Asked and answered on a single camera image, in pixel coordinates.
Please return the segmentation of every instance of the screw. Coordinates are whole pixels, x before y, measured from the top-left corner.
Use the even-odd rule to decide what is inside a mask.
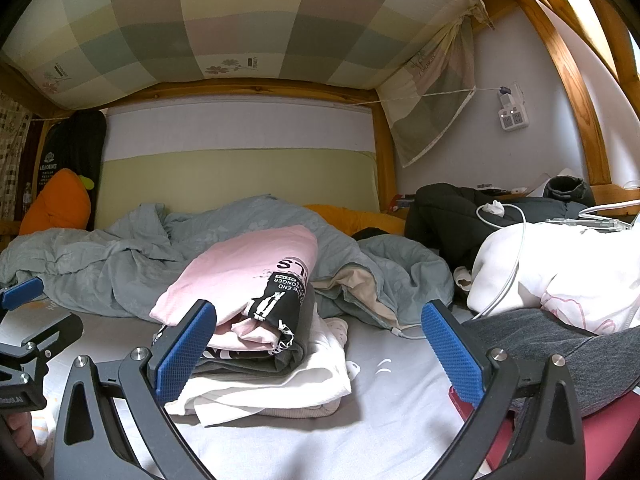
[[[130,355],[134,361],[142,361],[142,359],[144,359],[148,354],[149,350],[139,346],[138,348],[133,349]]]
[[[556,366],[564,366],[564,364],[566,363],[564,357],[562,357],[560,354],[553,354],[551,356],[551,362]]]
[[[509,355],[502,348],[494,348],[491,350],[491,359],[494,361],[504,361]]]
[[[74,359],[74,366],[76,368],[82,368],[83,366],[86,366],[88,362],[89,358],[86,355],[79,355]]]

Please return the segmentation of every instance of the orange cushion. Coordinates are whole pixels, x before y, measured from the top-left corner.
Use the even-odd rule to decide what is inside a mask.
[[[310,204],[305,206],[346,235],[354,235],[367,227],[377,227],[389,234],[404,235],[404,220],[384,213],[353,211],[334,205]]]
[[[52,227],[86,229],[91,214],[89,195],[71,170],[60,170],[47,182],[24,216],[20,234],[28,235]]]

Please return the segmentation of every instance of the folded pink t-shirt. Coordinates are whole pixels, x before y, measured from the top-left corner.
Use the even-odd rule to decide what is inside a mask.
[[[225,350],[272,350],[280,338],[279,330],[260,319],[246,317],[249,309],[255,299],[264,296],[275,272],[293,275],[306,287],[317,257],[316,237],[302,225],[253,231],[219,242],[184,269],[160,296],[150,315],[175,326],[197,300],[206,300],[213,304],[218,316],[209,346]],[[273,309],[279,297],[276,292],[263,300],[264,306],[258,313]]]

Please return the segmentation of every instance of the bed sheet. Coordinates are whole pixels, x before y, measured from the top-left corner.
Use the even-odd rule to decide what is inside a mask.
[[[65,314],[31,304],[9,313],[0,340],[18,344]],[[120,359],[148,345],[158,325],[140,319],[79,314],[82,338],[49,362],[44,388],[50,409],[62,398],[78,354],[96,362]],[[331,416],[288,419],[252,415],[203,428],[195,416],[174,417],[179,431],[218,480],[423,478],[462,426],[450,403],[450,383],[424,340],[407,340],[353,317],[346,358],[359,370],[353,393]],[[158,473],[124,401],[118,410],[140,463]],[[51,463],[47,467],[52,478]]]

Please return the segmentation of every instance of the blue gripper pad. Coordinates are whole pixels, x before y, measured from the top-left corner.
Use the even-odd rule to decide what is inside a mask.
[[[444,368],[458,397],[478,407],[484,396],[482,371],[433,303],[422,308],[424,336]]]
[[[172,402],[180,396],[216,329],[216,321],[215,307],[205,303],[158,365],[156,399],[160,405]]]
[[[4,310],[15,310],[19,306],[35,300],[43,292],[44,283],[42,283],[42,280],[40,278],[31,278],[4,291],[0,306]]]

